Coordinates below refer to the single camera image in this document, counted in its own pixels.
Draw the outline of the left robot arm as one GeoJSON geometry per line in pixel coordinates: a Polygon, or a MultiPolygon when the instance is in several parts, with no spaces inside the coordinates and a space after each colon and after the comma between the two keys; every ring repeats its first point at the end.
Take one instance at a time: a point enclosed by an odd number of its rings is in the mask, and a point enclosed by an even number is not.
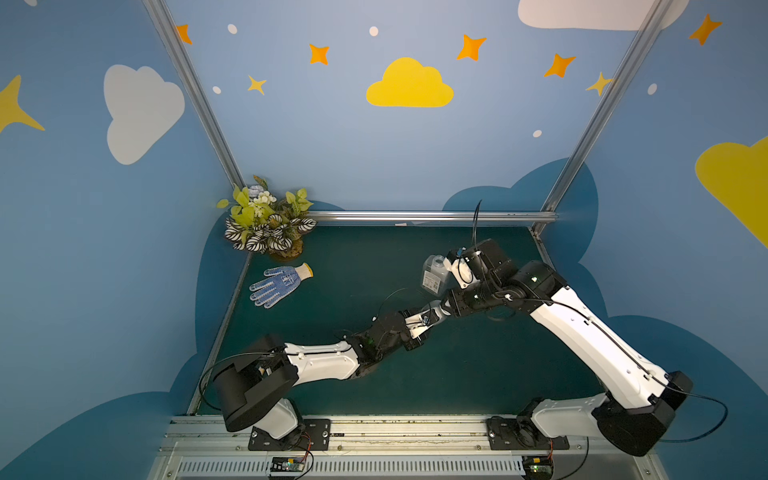
{"type": "Polygon", "coordinates": [[[400,348],[412,350],[428,331],[450,314],[437,302],[421,310],[403,310],[373,320],[361,333],[335,344],[297,345],[267,335],[241,354],[217,362],[209,380],[229,432],[256,426],[272,439],[291,437],[299,415],[286,398],[298,385],[321,380],[350,380],[372,371],[400,348]]]}

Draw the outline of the round clear bottle green label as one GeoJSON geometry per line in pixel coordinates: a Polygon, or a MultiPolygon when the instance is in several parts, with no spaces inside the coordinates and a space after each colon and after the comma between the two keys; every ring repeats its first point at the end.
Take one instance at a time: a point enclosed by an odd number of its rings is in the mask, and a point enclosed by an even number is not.
{"type": "Polygon", "coordinates": [[[425,327],[432,327],[450,316],[450,308],[446,307],[443,301],[434,300],[425,307],[424,312],[421,314],[422,324],[425,327]]]}

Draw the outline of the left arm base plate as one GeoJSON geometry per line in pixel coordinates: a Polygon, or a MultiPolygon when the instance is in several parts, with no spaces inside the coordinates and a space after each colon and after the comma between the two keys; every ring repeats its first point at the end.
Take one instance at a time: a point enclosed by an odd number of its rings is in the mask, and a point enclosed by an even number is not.
{"type": "Polygon", "coordinates": [[[330,419],[304,419],[298,426],[280,439],[266,431],[253,427],[248,442],[249,451],[327,451],[331,438],[330,419]]]}

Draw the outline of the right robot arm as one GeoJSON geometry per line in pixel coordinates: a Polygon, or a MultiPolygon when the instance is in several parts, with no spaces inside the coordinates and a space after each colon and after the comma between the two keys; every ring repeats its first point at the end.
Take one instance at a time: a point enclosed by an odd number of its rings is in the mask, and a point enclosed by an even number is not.
{"type": "Polygon", "coordinates": [[[448,293],[455,316],[507,307],[553,333],[597,376],[602,393],[571,400],[532,401],[518,416],[533,437],[602,438],[642,457],[666,433],[693,383],[646,359],[613,332],[551,266],[518,268],[492,239],[447,254],[458,285],[448,293]]]}

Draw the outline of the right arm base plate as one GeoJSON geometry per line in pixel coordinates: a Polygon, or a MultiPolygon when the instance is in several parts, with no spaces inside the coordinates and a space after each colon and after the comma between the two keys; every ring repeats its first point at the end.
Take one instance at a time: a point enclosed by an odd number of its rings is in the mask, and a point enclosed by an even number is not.
{"type": "Polygon", "coordinates": [[[568,450],[566,437],[546,437],[527,417],[492,416],[485,422],[490,448],[494,451],[568,450]]]}

